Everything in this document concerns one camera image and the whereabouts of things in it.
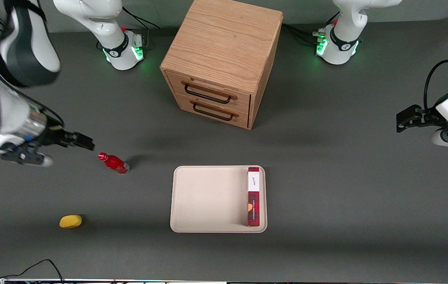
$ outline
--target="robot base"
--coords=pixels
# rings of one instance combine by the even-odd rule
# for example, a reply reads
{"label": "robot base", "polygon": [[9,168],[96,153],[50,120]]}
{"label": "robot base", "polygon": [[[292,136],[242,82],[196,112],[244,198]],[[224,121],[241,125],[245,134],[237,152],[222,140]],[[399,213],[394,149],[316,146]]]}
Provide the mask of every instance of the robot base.
{"label": "robot base", "polygon": [[322,41],[317,45],[317,51],[315,54],[322,57],[327,63],[333,65],[341,65],[346,63],[352,55],[355,54],[357,42],[353,47],[350,47],[348,50],[341,51],[338,46],[332,42],[330,38],[326,35],[330,34],[334,25],[327,25],[325,28],[319,29],[317,34],[320,34],[318,37],[322,38]]}
{"label": "robot base", "polygon": [[141,34],[134,34],[132,31],[124,32],[129,38],[129,46],[124,50],[124,52],[119,57],[108,56],[106,52],[106,60],[112,64],[112,66],[117,70],[128,70],[133,68],[143,60],[143,39]]}

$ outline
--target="black metal handle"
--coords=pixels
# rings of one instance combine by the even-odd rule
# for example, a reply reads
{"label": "black metal handle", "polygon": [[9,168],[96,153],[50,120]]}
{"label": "black metal handle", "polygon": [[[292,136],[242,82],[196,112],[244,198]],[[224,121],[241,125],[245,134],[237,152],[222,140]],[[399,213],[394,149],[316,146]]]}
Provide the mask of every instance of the black metal handle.
{"label": "black metal handle", "polygon": [[205,115],[209,115],[209,116],[211,116],[211,117],[215,117],[215,118],[218,118],[218,119],[222,119],[222,120],[224,120],[224,121],[231,121],[231,119],[233,118],[233,114],[231,113],[231,117],[223,117],[223,116],[220,116],[220,115],[216,115],[216,114],[213,114],[213,113],[209,113],[209,112],[206,112],[206,111],[202,111],[202,110],[198,110],[197,108],[195,108],[196,106],[197,106],[197,104],[196,103],[193,103],[194,105],[193,105],[193,110],[195,111],[195,112],[199,112],[199,113],[202,113],[202,114],[205,114]]}
{"label": "black metal handle", "polygon": [[231,101],[231,96],[227,97],[227,99],[225,101],[223,101],[221,99],[215,99],[214,97],[208,97],[207,95],[203,95],[202,93],[190,91],[187,88],[189,88],[189,84],[186,84],[186,87],[185,87],[186,93],[188,93],[190,95],[195,95],[196,97],[202,97],[203,99],[209,99],[210,101],[217,102],[220,104],[229,104],[229,102]]}

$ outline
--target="gray table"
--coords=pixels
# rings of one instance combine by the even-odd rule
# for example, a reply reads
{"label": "gray table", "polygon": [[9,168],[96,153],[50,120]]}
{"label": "gray table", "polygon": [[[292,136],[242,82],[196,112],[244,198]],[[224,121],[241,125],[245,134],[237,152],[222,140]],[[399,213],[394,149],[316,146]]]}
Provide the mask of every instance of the gray table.
{"label": "gray table", "polygon": [[[448,20],[369,24],[345,66],[283,30],[253,131],[179,110],[159,71],[174,31],[151,36],[146,60],[119,72],[92,34],[52,35],[61,76],[27,93],[96,151],[46,148],[51,168],[0,161],[0,275],[51,258],[66,278],[448,282],[448,148],[431,144],[434,128],[395,130],[448,58]],[[447,91],[444,66],[431,101]],[[177,166],[241,164],[266,169],[263,234],[171,231]],[[85,224],[62,230],[67,214]]]}

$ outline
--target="wood grain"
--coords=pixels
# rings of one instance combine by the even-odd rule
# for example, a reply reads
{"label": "wood grain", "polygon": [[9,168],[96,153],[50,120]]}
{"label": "wood grain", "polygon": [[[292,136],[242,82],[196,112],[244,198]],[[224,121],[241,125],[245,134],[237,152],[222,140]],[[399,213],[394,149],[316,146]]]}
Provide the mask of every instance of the wood grain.
{"label": "wood grain", "polygon": [[250,117],[249,117],[249,128],[252,128],[255,122],[255,118],[257,116],[257,111],[259,110],[259,105],[261,104],[262,97],[264,95],[264,90],[266,89],[266,85],[269,80],[269,75],[271,74],[271,70],[273,68],[273,62],[275,60],[276,55],[276,45],[278,45],[278,38],[280,37],[280,29],[281,22],[278,23],[278,30],[276,32],[275,40],[273,41],[273,45],[269,51],[268,61],[266,62],[266,66],[264,67],[263,74],[261,76],[261,80],[259,81],[257,87],[257,93],[254,97],[253,102],[250,104]]}
{"label": "wood grain", "polygon": [[[198,115],[193,103],[251,129],[276,54],[283,14],[233,0],[194,0],[161,70],[178,105]],[[228,104],[191,95],[185,86]]]}
{"label": "wood grain", "polygon": [[282,17],[231,0],[195,0],[161,67],[253,94]]}

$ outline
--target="beige tray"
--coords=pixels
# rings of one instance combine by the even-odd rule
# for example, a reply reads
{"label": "beige tray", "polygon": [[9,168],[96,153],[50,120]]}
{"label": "beige tray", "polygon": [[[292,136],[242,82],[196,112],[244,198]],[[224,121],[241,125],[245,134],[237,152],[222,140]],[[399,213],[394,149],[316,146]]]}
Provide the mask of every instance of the beige tray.
{"label": "beige tray", "polygon": [[[247,226],[247,173],[259,167],[261,225]],[[181,166],[173,174],[171,229],[191,233],[261,233],[268,226],[260,166]]]}

